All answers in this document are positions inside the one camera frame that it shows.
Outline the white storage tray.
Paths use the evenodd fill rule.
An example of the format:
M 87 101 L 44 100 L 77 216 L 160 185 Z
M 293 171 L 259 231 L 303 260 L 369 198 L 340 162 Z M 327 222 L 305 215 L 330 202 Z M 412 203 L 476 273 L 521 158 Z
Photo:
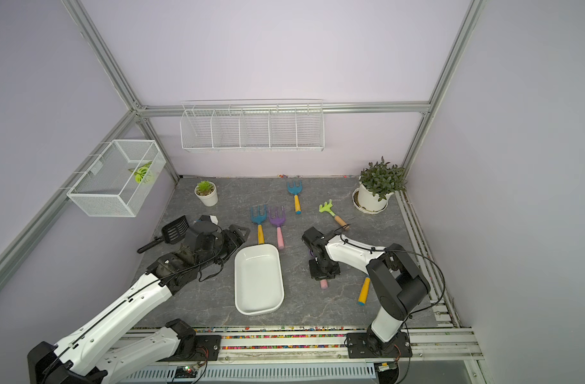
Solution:
M 248 246 L 235 256 L 235 305 L 246 316 L 266 315 L 284 302 L 278 249 L 271 244 Z

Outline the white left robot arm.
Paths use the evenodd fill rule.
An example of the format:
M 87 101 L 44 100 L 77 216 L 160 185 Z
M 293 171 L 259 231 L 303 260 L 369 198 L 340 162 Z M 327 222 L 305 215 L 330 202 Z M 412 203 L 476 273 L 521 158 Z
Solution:
M 221 338 L 200 337 L 179 318 L 125 347 L 114 345 L 145 315 L 199 278 L 205 267 L 225 265 L 249 234 L 247 227 L 223 229 L 214 217 L 200 217 L 186 230 L 180 251 L 157 259 L 97 316 L 55 344 L 33 347 L 27 357 L 30 382 L 118 383 L 161 360 L 201 366 L 216 360 Z

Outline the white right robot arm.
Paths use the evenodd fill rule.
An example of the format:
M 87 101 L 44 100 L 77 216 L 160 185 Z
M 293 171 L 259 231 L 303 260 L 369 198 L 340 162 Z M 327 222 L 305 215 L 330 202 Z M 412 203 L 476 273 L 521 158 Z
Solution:
M 341 264 L 370 278 L 380 303 L 367 333 L 373 348 L 390 347 L 404 321 L 431 290 L 412 256 L 399 244 L 372 246 L 339 230 L 324 234 L 315 227 L 305 230 L 302 242 L 312 255 L 309 270 L 315 280 L 334 279 L 340 274 Z

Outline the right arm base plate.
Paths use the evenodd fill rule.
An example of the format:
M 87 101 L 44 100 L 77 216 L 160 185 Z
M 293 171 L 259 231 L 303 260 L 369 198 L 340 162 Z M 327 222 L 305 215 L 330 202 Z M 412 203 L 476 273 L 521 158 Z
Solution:
M 382 342 L 375 334 L 348 333 L 344 340 L 348 358 L 401 358 L 412 357 L 409 334 L 397 332 L 388 342 Z

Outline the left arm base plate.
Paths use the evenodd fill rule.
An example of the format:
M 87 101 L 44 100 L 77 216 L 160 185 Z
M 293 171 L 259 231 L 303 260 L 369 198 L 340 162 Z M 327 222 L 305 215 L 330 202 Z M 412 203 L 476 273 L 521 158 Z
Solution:
M 216 334 L 198 334 L 192 339 L 182 341 L 176 352 L 162 362 L 208 362 L 217 361 L 222 337 Z

